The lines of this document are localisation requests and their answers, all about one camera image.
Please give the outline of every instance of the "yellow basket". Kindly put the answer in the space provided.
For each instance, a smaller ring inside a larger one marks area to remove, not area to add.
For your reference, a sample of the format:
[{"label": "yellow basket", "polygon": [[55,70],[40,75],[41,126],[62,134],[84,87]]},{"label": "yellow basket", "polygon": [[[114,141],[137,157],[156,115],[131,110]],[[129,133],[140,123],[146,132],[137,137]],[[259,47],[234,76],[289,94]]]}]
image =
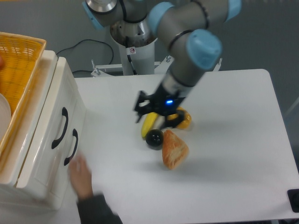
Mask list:
[{"label": "yellow basket", "polygon": [[0,55],[4,66],[0,68],[0,93],[8,100],[12,112],[11,122],[3,139],[0,139],[0,157],[8,139],[18,128],[26,95],[43,54],[46,41],[28,36],[0,32]]}]

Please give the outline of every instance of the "black sleeve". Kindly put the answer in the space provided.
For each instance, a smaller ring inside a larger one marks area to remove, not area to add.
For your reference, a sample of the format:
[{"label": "black sleeve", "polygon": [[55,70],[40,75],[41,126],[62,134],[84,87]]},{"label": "black sleeve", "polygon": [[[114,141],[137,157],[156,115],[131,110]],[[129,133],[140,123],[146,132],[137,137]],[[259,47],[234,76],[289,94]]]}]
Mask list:
[{"label": "black sleeve", "polygon": [[97,195],[77,203],[81,224],[122,224],[113,214],[104,195]]}]

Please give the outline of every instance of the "bread roll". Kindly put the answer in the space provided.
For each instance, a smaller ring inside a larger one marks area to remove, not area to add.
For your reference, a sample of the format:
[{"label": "bread roll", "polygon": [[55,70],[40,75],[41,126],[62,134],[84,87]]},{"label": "bread roll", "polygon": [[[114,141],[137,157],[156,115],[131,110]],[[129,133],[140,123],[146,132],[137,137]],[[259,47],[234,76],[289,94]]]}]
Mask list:
[{"label": "bread roll", "polygon": [[186,143],[171,130],[166,130],[162,148],[164,165],[169,169],[174,169],[184,161],[188,154],[189,148]]}]

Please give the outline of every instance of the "black drawer handle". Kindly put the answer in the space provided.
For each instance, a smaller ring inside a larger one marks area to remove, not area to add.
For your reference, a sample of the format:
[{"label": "black drawer handle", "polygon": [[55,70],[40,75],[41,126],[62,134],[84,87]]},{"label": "black drawer handle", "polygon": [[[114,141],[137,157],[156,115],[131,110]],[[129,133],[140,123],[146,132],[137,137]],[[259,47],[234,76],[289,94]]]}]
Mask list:
[{"label": "black drawer handle", "polygon": [[59,143],[62,141],[62,139],[64,138],[65,133],[66,133],[67,125],[69,123],[69,114],[68,114],[67,109],[65,107],[62,108],[62,116],[66,117],[66,121],[65,121],[65,124],[64,124],[64,130],[62,131],[62,135],[60,136],[60,138],[56,139],[52,142],[52,146],[51,146],[52,149],[56,148],[59,145]]},{"label": "black drawer handle", "polygon": [[75,153],[76,153],[76,150],[77,150],[77,146],[78,146],[78,132],[77,132],[77,130],[76,130],[75,128],[73,129],[73,136],[76,137],[76,144],[75,144],[74,151],[73,151],[73,153],[71,154],[71,156],[65,158],[65,160],[64,160],[64,165],[65,165],[65,166],[66,166],[67,164],[70,163],[70,161],[71,161],[72,158],[74,157],[74,155],[75,155]]}]

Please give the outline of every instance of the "robotic arm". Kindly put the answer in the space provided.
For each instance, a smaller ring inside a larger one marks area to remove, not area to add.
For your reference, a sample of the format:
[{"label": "robotic arm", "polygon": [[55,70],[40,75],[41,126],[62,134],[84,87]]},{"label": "robotic arm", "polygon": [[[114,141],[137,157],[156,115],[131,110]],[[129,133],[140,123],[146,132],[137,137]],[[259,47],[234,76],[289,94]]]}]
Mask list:
[{"label": "robotic arm", "polygon": [[[111,36],[126,48],[146,46],[157,36],[175,58],[154,94],[140,91],[134,108],[137,122],[156,112],[165,117],[164,128],[176,127],[184,120],[184,112],[177,107],[221,54],[221,42],[204,29],[238,15],[241,4],[241,0],[191,0],[175,8],[162,2],[148,18],[146,0],[85,0],[83,7],[97,29],[111,25]],[[167,116],[174,113],[178,117],[168,121]]]},{"label": "robotic arm", "polygon": [[[177,111],[177,107],[204,73],[213,68],[222,51],[218,38],[200,28],[224,23],[240,10],[241,0],[193,0],[180,8],[162,2],[151,10],[149,26],[175,61],[154,94],[148,96],[140,91],[135,105],[137,122],[150,112],[165,117],[161,128],[176,127],[184,120],[184,113]],[[178,117],[167,120],[174,113]]]}]

